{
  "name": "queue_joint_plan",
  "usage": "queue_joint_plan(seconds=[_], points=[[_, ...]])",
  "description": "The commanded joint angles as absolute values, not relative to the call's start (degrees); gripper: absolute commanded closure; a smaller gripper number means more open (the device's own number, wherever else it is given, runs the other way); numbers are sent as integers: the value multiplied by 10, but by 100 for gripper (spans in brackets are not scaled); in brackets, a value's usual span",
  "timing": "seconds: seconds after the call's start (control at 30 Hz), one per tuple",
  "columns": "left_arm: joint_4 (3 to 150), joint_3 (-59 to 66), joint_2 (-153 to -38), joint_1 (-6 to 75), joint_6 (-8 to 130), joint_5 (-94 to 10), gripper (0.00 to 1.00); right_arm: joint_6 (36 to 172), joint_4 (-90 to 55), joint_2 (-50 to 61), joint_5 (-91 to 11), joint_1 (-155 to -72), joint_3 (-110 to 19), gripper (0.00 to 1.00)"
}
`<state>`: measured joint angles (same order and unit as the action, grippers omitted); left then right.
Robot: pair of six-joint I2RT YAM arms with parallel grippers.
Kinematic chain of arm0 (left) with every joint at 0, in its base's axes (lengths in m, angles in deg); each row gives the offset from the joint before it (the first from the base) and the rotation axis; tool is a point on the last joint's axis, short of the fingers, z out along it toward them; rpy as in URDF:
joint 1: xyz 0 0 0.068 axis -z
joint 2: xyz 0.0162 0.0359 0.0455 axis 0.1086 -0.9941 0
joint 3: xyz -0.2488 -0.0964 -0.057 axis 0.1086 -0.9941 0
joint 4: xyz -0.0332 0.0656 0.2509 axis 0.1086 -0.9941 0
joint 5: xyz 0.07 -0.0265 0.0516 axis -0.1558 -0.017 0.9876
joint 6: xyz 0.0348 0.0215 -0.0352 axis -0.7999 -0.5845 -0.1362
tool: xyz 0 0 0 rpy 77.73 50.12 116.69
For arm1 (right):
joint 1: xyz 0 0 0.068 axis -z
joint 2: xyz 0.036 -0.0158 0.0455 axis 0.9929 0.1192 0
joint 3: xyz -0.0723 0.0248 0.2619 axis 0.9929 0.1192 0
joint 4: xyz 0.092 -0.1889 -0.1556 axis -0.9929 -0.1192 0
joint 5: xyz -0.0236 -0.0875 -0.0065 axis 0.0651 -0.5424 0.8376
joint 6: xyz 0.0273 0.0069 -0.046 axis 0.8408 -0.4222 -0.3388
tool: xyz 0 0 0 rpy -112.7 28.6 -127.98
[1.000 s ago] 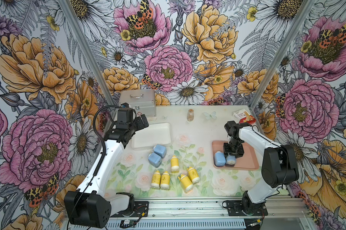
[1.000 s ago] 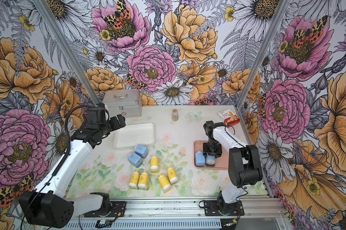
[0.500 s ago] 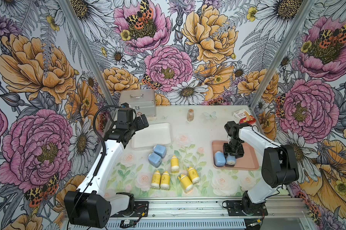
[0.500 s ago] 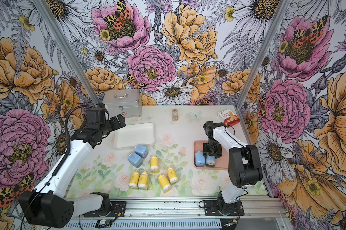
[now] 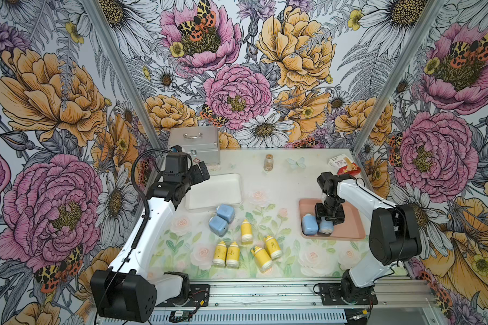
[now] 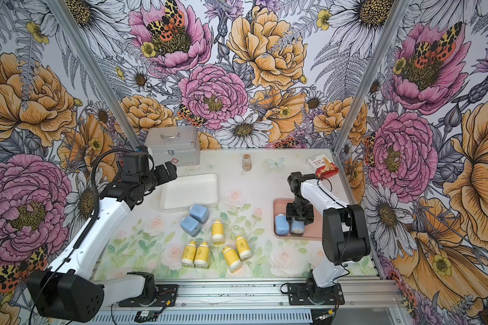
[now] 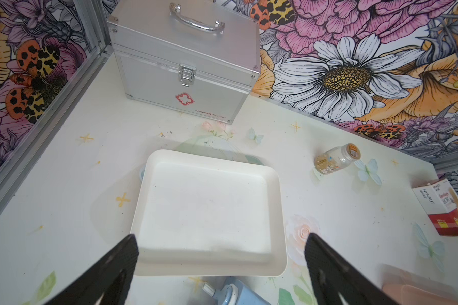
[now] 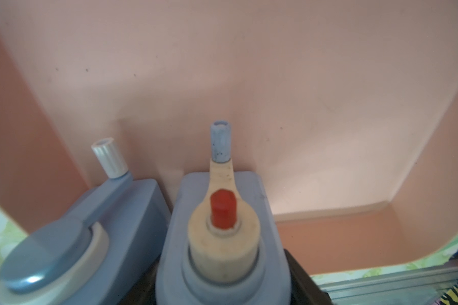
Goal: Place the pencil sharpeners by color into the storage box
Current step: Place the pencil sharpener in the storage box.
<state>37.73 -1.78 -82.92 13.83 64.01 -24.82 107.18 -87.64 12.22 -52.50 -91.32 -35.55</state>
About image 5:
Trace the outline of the blue sharpener with white nozzle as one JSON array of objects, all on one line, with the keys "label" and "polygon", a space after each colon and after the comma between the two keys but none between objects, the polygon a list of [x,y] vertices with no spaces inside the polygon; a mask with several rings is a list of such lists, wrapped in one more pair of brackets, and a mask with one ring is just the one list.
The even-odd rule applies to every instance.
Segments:
[{"label": "blue sharpener with white nozzle", "polygon": [[334,229],[334,223],[325,218],[322,218],[318,224],[318,232],[321,234],[330,235],[334,232]]}]

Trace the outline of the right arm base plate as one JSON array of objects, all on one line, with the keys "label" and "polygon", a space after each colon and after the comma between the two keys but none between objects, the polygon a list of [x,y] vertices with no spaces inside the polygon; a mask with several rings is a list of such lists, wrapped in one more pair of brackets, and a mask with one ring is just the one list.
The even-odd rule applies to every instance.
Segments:
[{"label": "right arm base plate", "polygon": [[378,299],[374,287],[357,288],[353,284],[320,282],[313,291],[324,306],[375,306]]}]

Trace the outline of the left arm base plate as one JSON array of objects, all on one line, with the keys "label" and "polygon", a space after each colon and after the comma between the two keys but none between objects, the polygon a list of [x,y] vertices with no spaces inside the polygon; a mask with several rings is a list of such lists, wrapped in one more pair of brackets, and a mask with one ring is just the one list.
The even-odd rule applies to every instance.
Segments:
[{"label": "left arm base plate", "polygon": [[156,307],[207,307],[210,288],[209,284],[191,284],[187,298],[171,298]]}]

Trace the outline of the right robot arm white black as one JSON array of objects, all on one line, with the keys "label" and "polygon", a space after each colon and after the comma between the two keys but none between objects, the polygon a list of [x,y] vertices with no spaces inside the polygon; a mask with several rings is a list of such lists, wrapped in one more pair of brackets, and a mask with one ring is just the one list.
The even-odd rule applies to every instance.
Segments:
[{"label": "right robot arm white black", "polygon": [[318,185],[325,199],[315,205],[316,219],[337,226],[345,221],[343,205],[351,204],[368,217],[369,253],[341,279],[340,295],[344,302],[358,303],[370,295],[376,281],[387,276],[394,265],[422,253],[417,213],[410,204],[396,204],[371,192],[350,175],[321,173]]}]

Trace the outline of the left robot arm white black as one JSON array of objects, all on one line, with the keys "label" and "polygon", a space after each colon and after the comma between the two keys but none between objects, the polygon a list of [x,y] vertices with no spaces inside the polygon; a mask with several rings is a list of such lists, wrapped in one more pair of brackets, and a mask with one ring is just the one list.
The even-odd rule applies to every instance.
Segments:
[{"label": "left robot arm white black", "polygon": [[194,164],[180,146],[161,153],[165,165],[154,183],[147,192],[136,190],[144,205],[142,217],[117,257],[106,270],[96,270],[90,280],[96,317],[145,323],[158,305],[183,304],[190,298],[188,274],[165,272],[149,280],[150,260],[182,199],[210,175],[204,162]]}]

